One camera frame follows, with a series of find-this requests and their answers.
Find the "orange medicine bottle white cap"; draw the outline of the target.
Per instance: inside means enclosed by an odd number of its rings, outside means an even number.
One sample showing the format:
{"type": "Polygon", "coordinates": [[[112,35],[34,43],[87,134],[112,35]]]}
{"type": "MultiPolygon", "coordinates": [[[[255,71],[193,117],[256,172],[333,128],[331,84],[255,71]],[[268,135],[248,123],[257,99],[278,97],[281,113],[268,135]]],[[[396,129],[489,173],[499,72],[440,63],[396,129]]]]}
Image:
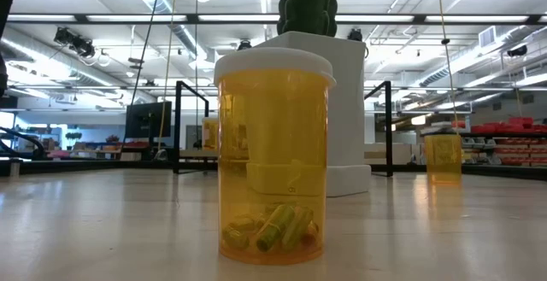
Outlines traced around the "orange medicine bottle white cap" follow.
{"type": "Polygon", "coordinates": [[[286,265],[324,250],[331,63],[304,50],[252,48],[215,64],[219,251],[286,265]]]}
{"type": "Polygon", "coordinates": [[[216,117],[202,119],[202,149],[216,151],[218,147],[219,121],[216,117]]]}

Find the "shelf with red bins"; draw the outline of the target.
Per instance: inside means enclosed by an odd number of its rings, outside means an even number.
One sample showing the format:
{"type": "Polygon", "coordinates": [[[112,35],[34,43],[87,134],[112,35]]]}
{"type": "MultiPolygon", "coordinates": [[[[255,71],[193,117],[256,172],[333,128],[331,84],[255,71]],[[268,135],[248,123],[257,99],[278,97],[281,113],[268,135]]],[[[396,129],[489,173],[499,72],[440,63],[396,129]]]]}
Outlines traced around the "shelf with red bins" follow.
{"type": "Polygon", "coordinates": [[[535,125],[530,117],[470,127],[464,121],[433,123],[421,131],[422,164],[426,164],[425,136],[429,134],[458,134],[463,164],[547,167],[547,125],[535,125]]]}

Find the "white hexagonal plant pot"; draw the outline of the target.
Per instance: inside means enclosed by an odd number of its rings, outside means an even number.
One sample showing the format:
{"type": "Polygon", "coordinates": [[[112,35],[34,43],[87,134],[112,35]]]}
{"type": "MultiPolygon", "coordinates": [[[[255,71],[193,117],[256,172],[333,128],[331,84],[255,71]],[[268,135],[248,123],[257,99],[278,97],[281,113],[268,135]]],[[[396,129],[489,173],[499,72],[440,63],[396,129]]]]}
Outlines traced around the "white hexagonal plant pot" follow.
{"type": "Polygon", "coordinates": [[[364,76],[366,45],[361,40],[288,32],[260,44],[322,56],[332,64],[337,84],[328,97],[326,195],[368,191],[372,169],[365,163],[364,76]]]}

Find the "black monitor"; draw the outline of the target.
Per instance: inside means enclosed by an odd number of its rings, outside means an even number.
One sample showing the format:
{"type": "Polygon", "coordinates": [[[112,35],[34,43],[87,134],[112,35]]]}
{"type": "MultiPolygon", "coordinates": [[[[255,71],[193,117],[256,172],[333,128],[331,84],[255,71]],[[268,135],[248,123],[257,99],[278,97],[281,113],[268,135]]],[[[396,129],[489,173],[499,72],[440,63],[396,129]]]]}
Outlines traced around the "black monitor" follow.
{"type": "Polygon", "coordinates": [[[170,137],[171,102],[143,103],[126,108],[126,138],[170,137]]]}

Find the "green cactus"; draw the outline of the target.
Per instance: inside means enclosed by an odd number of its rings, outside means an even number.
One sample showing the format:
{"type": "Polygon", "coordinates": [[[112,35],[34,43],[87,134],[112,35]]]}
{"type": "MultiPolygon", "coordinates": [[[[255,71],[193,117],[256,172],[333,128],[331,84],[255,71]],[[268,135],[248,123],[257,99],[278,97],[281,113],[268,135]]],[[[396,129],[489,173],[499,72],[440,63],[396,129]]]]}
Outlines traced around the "green cactus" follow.
{"type": "Polygon", "coordinates": [[[337,0],[279,0],[277,33],[306,32],[334,37],[337,0]]]}

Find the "beige box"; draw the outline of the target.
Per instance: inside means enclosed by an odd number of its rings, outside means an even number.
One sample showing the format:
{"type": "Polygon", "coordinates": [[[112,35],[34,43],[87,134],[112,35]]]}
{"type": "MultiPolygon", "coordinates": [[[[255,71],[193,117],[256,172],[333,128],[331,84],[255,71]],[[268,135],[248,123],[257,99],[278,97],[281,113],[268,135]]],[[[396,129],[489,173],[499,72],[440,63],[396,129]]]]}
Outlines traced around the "beige box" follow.
{"type": "MultiPolygon", "coordinates": [[[[410,162],[412,155],[410,144],[394,143],[392,145],[392,164],[404,165],[410,162]]],[[[364,161],[366,164],[386,164],[387,148],[385,143],[365,143],[364,161]]]]}

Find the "black bar with light strips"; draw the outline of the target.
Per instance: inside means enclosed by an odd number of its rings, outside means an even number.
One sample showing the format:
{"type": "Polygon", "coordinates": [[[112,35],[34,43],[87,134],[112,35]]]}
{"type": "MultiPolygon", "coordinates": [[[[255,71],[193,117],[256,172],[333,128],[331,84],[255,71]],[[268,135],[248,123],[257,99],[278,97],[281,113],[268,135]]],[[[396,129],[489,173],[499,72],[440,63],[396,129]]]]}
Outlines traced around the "black bar with light strips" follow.
{"type": "MultiPolygon", "coordinates": [[[[260,24],[277,23],[277,14],[10,14],[8,23],[25,24],[260,24]]],[[[335,17],[340,25],[417,25],[417,26],[477,26],[477,25],[547,25],[547,15],[403,15],[403,14],[341,14],[335,17]]]]}

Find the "black spotlight cluster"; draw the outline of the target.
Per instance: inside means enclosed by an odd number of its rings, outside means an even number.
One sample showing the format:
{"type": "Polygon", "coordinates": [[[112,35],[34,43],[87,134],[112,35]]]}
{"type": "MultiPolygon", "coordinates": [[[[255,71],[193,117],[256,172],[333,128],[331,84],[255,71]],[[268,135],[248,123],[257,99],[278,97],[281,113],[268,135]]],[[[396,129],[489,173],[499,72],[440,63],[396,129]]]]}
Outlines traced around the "black spotlight cluster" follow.
{"type": "Polygon", "coordinates": [[[69,48],[79,57],[85,59],[92,58],[96,54],[95,47],[93,46],[91,39],[71,32],[66,27],[57,28],[54,41],[63,47],[69,48]]]}

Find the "white air vent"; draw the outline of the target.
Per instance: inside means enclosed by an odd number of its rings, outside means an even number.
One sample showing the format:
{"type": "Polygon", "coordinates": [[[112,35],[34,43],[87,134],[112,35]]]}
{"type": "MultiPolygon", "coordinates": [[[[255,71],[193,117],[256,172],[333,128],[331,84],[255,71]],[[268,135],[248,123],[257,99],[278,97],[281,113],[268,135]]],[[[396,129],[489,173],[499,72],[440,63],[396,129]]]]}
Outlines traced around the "white air vent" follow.
{"type": "Polygon", "coordinates": [[[497,31],[495,26],[489,26],[484,31],[480,32],[479,35],[479,47],[485,48],[496,43],[497,31]]]}

